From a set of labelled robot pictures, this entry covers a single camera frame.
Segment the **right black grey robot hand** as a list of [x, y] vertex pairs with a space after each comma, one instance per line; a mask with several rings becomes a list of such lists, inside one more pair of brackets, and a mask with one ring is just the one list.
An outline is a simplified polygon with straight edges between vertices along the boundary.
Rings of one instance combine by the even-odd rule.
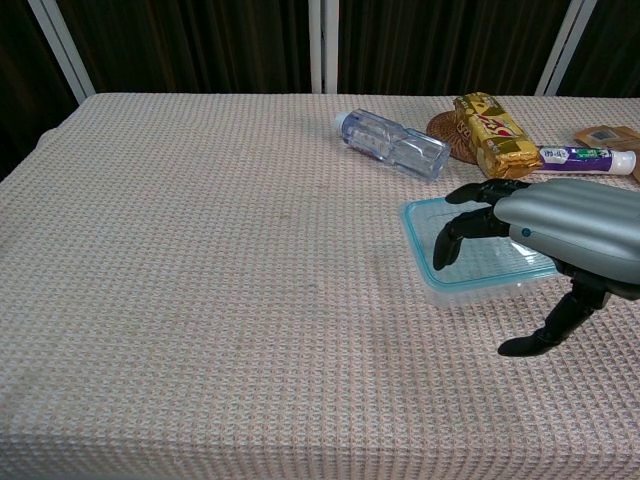
[[439, 232], [432, 257], [441, 270], [456, 262], [465, 239], [508, 237], [550, 258], [571, 289], [541, 328], [500, 345], [506, 357], [542, 355], [563, 343], [608, 300], [639, 298], [639, 194], [572, 178], [538, 183], [491, 179], [465, 184], [446, 198], [480, 208]]

